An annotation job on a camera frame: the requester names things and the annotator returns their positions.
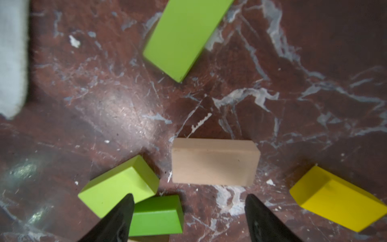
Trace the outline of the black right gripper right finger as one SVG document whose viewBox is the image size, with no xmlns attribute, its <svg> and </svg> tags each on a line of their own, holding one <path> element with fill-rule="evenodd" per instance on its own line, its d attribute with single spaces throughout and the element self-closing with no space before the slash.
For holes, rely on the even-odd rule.
<svg viewBox="0 0 387 242">
<path fill-rule="evenodd" d="M 244 210 L 253 242 L 301 242 L 254 194 L 247 195 Z"/>
</svg>

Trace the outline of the large yellow block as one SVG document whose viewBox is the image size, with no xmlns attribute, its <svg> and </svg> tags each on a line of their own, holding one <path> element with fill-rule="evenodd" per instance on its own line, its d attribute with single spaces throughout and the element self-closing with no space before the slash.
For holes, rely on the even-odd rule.
<svg viewBox="0 0 387 242">
<path fill-rule="evenodd" d="M 355 232 L 387 214 L 387 206 L 373 194 L 318 167 L 311 168 L 290 194 L 303 209 Z"/>
</svg>

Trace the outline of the light wood block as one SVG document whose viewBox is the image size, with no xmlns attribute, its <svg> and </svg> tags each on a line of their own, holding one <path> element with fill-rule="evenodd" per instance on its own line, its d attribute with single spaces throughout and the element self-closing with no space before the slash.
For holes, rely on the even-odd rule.
<svg viewBox="0 0 387 242">
<path fill-rule="evenodd" d="M 251 186 L 261 152 L 253 141 L 176 138 L 171 150 L 177 184 Z"/>
</svg>

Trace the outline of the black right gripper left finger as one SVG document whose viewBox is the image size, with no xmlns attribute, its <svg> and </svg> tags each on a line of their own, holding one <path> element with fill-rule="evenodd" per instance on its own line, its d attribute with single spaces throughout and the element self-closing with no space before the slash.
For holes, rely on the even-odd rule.
<svg viewBox="0 0 387 242">
<path fill-rule="evenodd" d="M 134 197 L 127 194 L 79 242 L 127 242 L 134 208 Z"/>
</svg>

